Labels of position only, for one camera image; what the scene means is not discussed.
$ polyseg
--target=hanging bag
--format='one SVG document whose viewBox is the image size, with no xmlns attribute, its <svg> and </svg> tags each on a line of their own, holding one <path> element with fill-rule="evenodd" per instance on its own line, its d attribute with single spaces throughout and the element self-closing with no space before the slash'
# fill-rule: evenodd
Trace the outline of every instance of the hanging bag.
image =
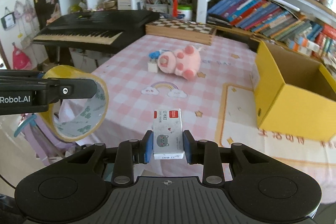
<svg viewBox="0 0 336 224">
<path fill-rule="evenodd" d="M 26 0 L 25 6 L 24 6 L 24 13 L 25 13 L 25 20 L 27 23 L 30 23 L 33 20 L 33 18 L 36 17 L 35 9 L 31 5 L 29 0 Z"/>
<path fill-rule="evenodd" d="M 14 12 L 9 11 L 9 9 L 5 8 L 5 16 L 1 18 L 1 24 L 5 30 L 13 27 L 15 25 L 15 16 Z"/>
<path fill-rule="evenodd" d="M 24 15 L 24 6 L 22 2 L 16 1 L 14 5 L 14 17 L 15 19 L 20 19 Z"/>
<path fill-rule="evenodd" d="M 47 25 L 54 22 L 56 19 L 61 17 L 61 12 L 59 10 L 59 4 L 55 4 L 54 12 L 51 14 L 51 18 L 47 20 Z"/>
<path fill-rule="evenodd" d="M 12 43 L 14 46 L 13 51 L 13 69 L 32 69 L 32 62 L 28 55 L 15 46 L 15 43 Z"/>
</svg>

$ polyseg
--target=cloud print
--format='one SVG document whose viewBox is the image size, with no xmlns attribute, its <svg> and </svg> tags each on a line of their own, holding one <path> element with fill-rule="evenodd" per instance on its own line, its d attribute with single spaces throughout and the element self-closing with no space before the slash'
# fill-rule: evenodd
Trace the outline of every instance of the cloud print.
<svg viewBox="0 0 336 224">
<path fill-rule="evenodd" d="M 167 94 L 169 97 L 186 98 L 187 94 L 183 90 L 172 89 L 171 92 Z"/>
<path fill-rule="evenodd" d="M 156 88 L 148 86 L 147 88 L 141 90 L 141 93 L 142 94 L 148 94 L 148 95 L 158 95 L 159 91 Z"/>
</svg>

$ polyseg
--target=staple box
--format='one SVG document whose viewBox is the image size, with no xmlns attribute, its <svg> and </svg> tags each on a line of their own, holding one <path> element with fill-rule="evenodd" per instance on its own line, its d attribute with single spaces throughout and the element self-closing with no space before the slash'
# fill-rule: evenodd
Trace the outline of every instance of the staple box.
<svg viewBox="0 0 336 224">
<path fill-rule="evenodd" d="M 182 159 L 184 156 L 180 109 L 154 111 L 153 155 L 156 160 Z"/>
<path fill-rule="evenodd" d="M 336 133 L 336 81 L 318 61 L 261 42 L 251 79 L 257 125 L 328 141 Z"/>
</svg>

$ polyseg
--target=pink stuffed toy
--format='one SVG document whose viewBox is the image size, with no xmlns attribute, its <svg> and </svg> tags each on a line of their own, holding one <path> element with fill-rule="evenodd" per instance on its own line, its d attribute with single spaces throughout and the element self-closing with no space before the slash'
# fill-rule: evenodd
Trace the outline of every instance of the pink stuffed toy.
<svg viewBox="0 0 336 224">
<path fill-rule="evenodd" d="M 193 80 L 201 66 L 199 51 L 191 45 L 174 52 L 164 52 L 159 56 L 157 65 L 165 73 L 174 73 L 187 80 Z"/>
</svg>

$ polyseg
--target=electronic keyboard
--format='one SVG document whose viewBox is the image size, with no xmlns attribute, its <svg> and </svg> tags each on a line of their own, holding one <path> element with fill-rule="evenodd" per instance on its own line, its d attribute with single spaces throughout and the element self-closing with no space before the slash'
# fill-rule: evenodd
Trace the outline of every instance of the electronic keyboard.
<svg viewBox="0 0 336 224">
<path fill-rule="evenodd" d="M 147 10 L 69 14 L 43 28 L 33 43 L 116 54 L 144 36 L 145 25 L 159 17 Z"/>
</svg>

